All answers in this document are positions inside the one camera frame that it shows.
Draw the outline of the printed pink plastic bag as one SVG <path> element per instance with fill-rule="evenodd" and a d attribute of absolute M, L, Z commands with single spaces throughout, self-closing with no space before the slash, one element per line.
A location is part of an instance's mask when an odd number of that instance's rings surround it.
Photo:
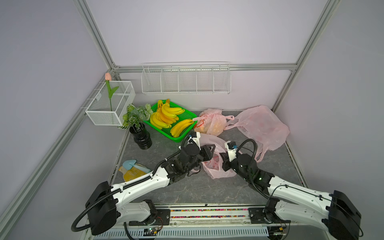
<path fill-rule="evenodd" d="M 207 109 L 198 117 L 193 118 L 197 121 L 194 131 L 202 134 L 219 136 L 226 128 L 227 122 L 235 119 L 233 115 L 224 116 L 222 110 Z"/>
<path fill-rule="evenodd" d="M 213 135 L 201 134 L 200 145 L 215 145 L 214 155 L 211 160 L 203 162 L 203 168 L 212 179 L 231 178 L 236 175 L 233 170 L 223 170 L 223 158 L 220 153 L 225 153 L 225 141 Z"/>

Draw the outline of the plain pink plastic bag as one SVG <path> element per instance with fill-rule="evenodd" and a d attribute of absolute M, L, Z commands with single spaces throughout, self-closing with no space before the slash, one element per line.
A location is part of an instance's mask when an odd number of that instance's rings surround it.
<path fill-rule="evenodd" d="M 267 151 L 281 147 L 290 130 L 287 125 L 269 109 L 260 105 L 239 113 L 227 123 L 226 130 L 238 128 L 247 138 L 254 139 L 258 145 L 255 160 L 261 162 Z"/>

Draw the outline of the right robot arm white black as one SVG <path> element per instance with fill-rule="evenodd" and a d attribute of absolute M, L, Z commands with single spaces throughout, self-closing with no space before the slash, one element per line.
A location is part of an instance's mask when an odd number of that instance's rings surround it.
<path fill-rule="evenodd" d="M 320 192 L 285 181 L 259 169 L 248 154 L 220 156 L 224 171 L 233 170 L 267 198 L 264 222 L 299 222 L 325 230 L 337 240 L 358 240 L 364 236 L 362 215 L 345 193 Z"/>

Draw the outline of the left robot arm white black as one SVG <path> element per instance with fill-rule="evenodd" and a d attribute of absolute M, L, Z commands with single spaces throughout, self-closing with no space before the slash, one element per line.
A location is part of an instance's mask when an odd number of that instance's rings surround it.
<path fill-rule="evenodd" d="M 215 148 L 215 145 L 200 147 L 191 142 L 144 176 L 112 186 L 108 182 L 99 184 L 87 201 L 85 210 L 72 223 L 72 232 L 90 229 L 91 234 L 97 236 L 123 222 L 152 224 L 158 216 L 153 202 L 144 200 L 132 204 L 132 201 L 184 179 L 202 162 L 210 161 Z"/>

